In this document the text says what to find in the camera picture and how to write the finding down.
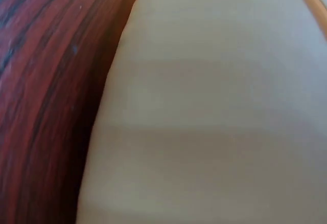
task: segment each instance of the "beige object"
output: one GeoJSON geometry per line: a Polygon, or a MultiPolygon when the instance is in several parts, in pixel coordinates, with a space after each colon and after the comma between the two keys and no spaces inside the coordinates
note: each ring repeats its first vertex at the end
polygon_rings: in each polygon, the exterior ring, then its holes
{"type": "Polygon", "coordinates": [[[325,224],[326,106],[302,0],[137,0],[77,223],[325,224]]]}

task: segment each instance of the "orange rim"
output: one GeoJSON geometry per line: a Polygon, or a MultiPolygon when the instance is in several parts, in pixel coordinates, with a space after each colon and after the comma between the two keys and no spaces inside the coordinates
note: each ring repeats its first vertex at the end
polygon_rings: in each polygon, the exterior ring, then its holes
{"type": "Polygon", "coordinates": [[[321,0],[304,0],[316,18],[327,40],[327,8],[321,0]]]}

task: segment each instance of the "wooden table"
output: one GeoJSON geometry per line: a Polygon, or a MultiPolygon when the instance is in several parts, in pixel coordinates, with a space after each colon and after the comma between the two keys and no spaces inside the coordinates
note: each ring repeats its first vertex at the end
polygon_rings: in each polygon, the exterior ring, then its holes
{"type": "Polygon", "coordinates": [[[0,223],[74,223],[90,131],[135,0],[0,0],[0,223]]]}

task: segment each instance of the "wood grain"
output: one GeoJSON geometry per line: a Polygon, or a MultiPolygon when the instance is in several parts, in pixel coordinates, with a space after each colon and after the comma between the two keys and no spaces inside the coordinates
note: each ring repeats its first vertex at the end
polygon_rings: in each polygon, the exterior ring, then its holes
{"type": "Polygon", "coordinates": [[[321,0],[304,0],[327,39],[327,8],[321,0]]]}
{"type": "Polygon", "coordinates": [[[0,223],[74,223],[90,131],[135,0],[0,0],[0,223]]]}

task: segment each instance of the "orange edge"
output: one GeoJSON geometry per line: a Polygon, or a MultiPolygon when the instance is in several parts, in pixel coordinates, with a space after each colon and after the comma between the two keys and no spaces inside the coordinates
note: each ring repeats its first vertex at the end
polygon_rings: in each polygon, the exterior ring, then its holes
{"type": "Polygon", "coordinates": [[[327,40],[327,8],[321,0],[304,0],[316,18],[327,40]]]}

